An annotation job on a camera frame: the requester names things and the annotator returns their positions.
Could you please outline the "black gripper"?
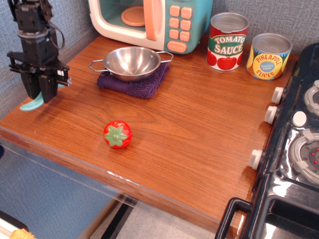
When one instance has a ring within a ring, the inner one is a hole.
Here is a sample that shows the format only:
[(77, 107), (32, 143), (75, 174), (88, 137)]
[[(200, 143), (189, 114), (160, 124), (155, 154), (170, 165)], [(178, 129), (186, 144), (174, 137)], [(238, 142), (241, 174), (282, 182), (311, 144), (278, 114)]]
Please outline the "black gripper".
[[(68, 77), (68, 66), (58, 59), (59, 50), (64, 45), (58, 46), (56, 31), (54, 27), (45, 27), (35, 33), (18, 30), (22, 52), (10, 51), (7, 54), (10, 58), (11, 71), (20, 72), (20, 67), (26, 67), (28, 73), (22, 72), (20, 76), (28, 96), (35, 99), (41, 92), (45, 103), (57, 96), (58, 84), (69, 87), (72, 83)], [(37, 68), (52, 70), (59, 79), (55, 81), (52, 76), (42, 74), (38, 81), (33, 74)]]

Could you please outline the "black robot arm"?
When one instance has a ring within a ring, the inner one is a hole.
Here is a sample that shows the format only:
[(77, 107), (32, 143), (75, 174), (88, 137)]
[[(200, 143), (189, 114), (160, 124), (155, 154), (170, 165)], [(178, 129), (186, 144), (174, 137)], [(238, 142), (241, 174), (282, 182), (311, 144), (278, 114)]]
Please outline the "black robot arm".
[(8, 1), (13, 20), (17, 22), (17, 35), (22, 52), (10, 51), (10, 70), (20, 73), (28, 96), (50, 102), (57, 96), (60, 85), (70, 86), (69, 67), (58, 59), (57, 31), (51, 23), (52, 6), (47, 0)]

